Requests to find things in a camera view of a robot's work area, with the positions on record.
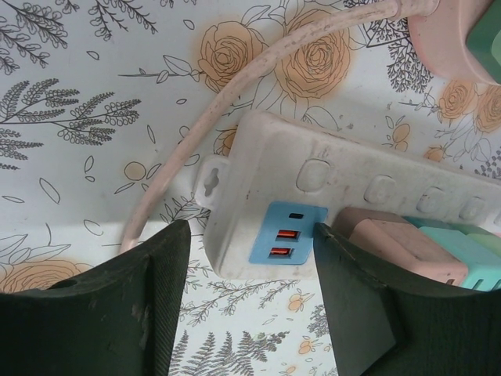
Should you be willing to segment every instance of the floral wallpaper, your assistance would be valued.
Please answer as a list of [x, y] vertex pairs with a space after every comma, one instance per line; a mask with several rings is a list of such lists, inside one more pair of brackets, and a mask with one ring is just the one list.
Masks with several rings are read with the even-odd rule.
[[[117, 254], [124, 222], [202, 109], [282, 36], [372, 0], [0, 0], [0, 291]], [[433, 77], [407, 23], [338, 31], [278, 63], [222, 116], [151, 215], [192, 254], [170, 375], [337, 375], [317, 280], [222, 280], [191, 188], [249, 109], [501, 179], [501, 87]]]

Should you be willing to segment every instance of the orange usb port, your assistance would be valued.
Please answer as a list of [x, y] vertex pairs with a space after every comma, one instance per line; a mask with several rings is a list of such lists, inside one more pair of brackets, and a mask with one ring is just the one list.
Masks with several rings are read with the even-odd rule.
[[276, 234], [277, 240], [297, 240], [299, 238], [299, 231], [293, 230], [279, 230]]
[[269, 257], [290, 257], [292, 248], [278, 248], [273, 247], [269, 252]]

